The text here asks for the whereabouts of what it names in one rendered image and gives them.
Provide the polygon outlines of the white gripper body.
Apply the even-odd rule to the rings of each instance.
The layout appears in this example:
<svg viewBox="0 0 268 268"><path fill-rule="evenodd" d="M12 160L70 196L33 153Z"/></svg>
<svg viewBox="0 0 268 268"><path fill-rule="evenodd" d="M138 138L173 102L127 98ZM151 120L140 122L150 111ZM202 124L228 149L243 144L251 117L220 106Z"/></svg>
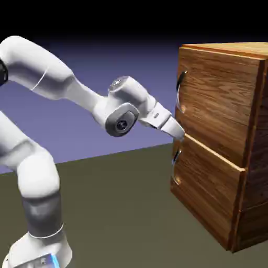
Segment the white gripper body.
<svg viewBox="0 0 268 268"><path fill-rule="evenodd" d="M167 133L177 141L183 141L185 137L185 130L172 116L164 123L161 131Z"/></svg>

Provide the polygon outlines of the large wooden cabinet door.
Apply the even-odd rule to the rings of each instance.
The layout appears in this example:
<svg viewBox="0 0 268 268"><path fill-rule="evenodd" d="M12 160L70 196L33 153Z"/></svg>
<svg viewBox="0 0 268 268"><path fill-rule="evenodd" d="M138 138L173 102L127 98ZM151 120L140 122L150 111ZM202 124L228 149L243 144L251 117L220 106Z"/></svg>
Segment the large wooden cabinet door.
<svg viewBox="0 0 268 268"><path fill-rule="evenodd" d="M178 73L186 75L177 118L190 136L245 167L266 59L190 48L180 48L178 56Z"/></svg>

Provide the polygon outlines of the small wooden cabinet door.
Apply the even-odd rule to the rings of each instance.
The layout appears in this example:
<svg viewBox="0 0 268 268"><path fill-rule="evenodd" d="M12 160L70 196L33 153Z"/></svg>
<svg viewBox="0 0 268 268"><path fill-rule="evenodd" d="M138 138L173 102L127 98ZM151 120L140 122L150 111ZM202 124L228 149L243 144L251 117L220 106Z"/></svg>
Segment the small wooden cabinet door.
<svg viewBox="0 0 268 268"><path fill-rule="evenodd" d="M176 185L171 191L212 236L230 250L235 238L242 183L246 169L238 167L190 135L174 142Z"/></svg>

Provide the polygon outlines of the wooden cabinet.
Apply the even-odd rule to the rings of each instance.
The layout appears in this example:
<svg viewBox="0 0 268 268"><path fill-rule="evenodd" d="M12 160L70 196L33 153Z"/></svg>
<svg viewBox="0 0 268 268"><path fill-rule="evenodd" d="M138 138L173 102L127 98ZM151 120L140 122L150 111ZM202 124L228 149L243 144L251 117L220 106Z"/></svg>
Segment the wooden cabinet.
<svg viewBox="0 0 268 268"><path fill-rule="evenodd" d="M184 44L180 48L266 59L261 89L254 98L236 232L228 250L237 252L268 240L268 42Z"/></svg>

